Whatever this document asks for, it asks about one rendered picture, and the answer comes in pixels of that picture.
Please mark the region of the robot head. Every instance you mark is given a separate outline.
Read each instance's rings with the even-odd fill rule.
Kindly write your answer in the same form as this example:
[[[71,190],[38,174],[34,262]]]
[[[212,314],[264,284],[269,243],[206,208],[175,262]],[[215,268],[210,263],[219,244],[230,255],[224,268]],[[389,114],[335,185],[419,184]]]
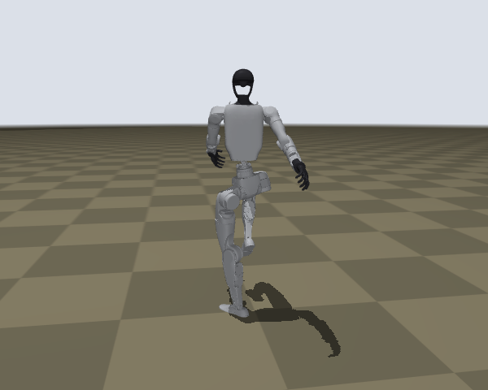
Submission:
[[[237,105],[252,104],[249,101],[249,96],[251,95],[253,84],[254,84],[254,77],[251,71],[247,69],[239,69],[233,74],[233,91],[235,96],[237,97],[237,102],[235,104]],[[251,87],[250,92],[248,93],[248,95],[238,95],[235,89],[236,85],[240,85],[241,87],[246,87],[247,85],[249,85]]]

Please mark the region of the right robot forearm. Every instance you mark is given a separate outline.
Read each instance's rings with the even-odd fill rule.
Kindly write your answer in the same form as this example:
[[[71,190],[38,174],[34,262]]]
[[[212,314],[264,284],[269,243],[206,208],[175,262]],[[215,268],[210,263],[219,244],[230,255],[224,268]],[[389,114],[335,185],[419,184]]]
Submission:
[[[288,135],[287,135],[288,136]],[[293,166],[293,163],[292,161],[296,158],[299,159],[300,162],[302,162],[302,159],[297,151],[297,148],[293,142],[293,140],[291,139],[290,136],[288,136],[289,138],[289,141],[290,143],[286,144],[284,147],[283,147],[283,152],[284,154],[286,155],[290,165],[292,166],[293,170],[294,170],[294,166]]]

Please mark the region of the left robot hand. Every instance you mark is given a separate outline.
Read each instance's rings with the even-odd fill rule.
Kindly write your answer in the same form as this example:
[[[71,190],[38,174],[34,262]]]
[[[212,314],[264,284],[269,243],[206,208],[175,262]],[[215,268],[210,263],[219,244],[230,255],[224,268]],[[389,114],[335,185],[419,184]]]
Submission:
[[[224,164],[222,164],[222,163],[225,163],[225,161],[222,161],[222,160],[220,160],[220,159],[218,159],[218,158],[223,158],[223,159],[225,159],[225,157],[221,157],[221,156],[219,156],[217,152],[221,152],[221,153],[222,153],[222,150],[217,149],[217,150],[216,150],[216,154],[215,154],[215,155],[214,155],[213,153],[211,153],[211,152],[208,152],[208,155],[211,157],[211,161],[214,163],[214,165],[215,165],[216,167],[218,167],[218,168],[222,168],[222,167],[220,167],[219,165],[224,166]],[[222,163],[219,163],[218,161],[219,161],[219,162],[222,162]],[[217,164],[219,164],[219,165],[217,165]]]

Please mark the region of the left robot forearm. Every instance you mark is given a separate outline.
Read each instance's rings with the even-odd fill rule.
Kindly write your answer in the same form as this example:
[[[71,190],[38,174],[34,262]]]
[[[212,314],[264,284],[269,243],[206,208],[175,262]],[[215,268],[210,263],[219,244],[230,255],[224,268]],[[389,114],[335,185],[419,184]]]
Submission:
[[[215,146],[208,145],[207,144],[207,141],[208,141],[208,134],[207,134],[207,139],[206,139],[206,147],[207,147],[207,151],[206,152],[207,153],[208,152],[211,152],[211,153],[213,153],[215,155],[216,154],[217,145],[215,145]]]

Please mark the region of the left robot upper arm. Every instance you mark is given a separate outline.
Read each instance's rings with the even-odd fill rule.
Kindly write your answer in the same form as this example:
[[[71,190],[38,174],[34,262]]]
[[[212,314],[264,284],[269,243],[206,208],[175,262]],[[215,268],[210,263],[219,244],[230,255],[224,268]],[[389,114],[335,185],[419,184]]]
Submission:
[[[207,126],[207,133],[208,133],[208,145],[219,145],[220,143],[220,123],[224,118],[224,106],[214,106],[211,109],[209,118],[208,118],[208,126]]]

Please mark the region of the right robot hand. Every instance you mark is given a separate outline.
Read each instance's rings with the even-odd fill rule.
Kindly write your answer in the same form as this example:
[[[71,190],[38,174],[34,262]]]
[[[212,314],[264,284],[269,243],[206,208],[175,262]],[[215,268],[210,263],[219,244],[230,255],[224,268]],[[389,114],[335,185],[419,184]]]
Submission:
[[[294,159],[292,161],[293,163],[293,166],[294,166],[294,170],[298,173],[297,176],[295,176],[295,178],[299,178],[300,176],[302,176],[301,180],[298,181],[298,183],[301,183],[303,180],[303,183],[299,186],[300,188],[302,188],[304,185],[305,187],[302,188],[302,191],[307,189],[308,186],[309,186],[309,180],[308,180],[308,173],[307,173],[307,170],[306,170],[306,166],[303,162],[300,162],[298,158]]]

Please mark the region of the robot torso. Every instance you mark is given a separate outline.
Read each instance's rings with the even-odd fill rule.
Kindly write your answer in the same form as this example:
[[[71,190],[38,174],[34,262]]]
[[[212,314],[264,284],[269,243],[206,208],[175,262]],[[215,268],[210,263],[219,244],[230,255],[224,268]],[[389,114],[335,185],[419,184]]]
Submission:
[[[224,140],[231,161],[241,161],[236,165],[237,176],[232,178],[232,185],[239,188],[239,199],[242,200],[252,198],[262,190],[259,174],[253,173],[251,163],[247,161],[255,161],[262,149],[264,110],[258,102],[257,105],[235,103],[229,101],[224,109]]]

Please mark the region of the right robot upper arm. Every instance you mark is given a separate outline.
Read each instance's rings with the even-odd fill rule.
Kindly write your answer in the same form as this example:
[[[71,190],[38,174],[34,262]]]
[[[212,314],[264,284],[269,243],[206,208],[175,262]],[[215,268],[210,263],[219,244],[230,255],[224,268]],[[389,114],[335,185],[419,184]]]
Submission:
[[[264,110],[264,122],[269,124],[273,133],[277,137],[277,145],[283,151],[283,147],[290,143],[288,136],[285,133],[285,126],[281,121],[278,111],[273,106],[262,106]]]

